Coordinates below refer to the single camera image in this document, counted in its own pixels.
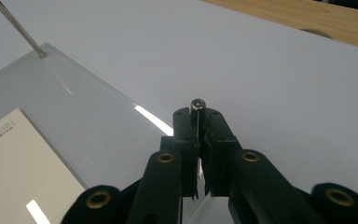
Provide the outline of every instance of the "wooden floor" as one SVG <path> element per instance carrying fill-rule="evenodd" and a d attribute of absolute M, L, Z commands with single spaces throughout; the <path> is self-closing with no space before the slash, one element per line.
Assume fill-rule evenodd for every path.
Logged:
<path fill-rule="evenodd" d="M 358 46 L 358 10 L 312 0 L 203 0 Z"/>

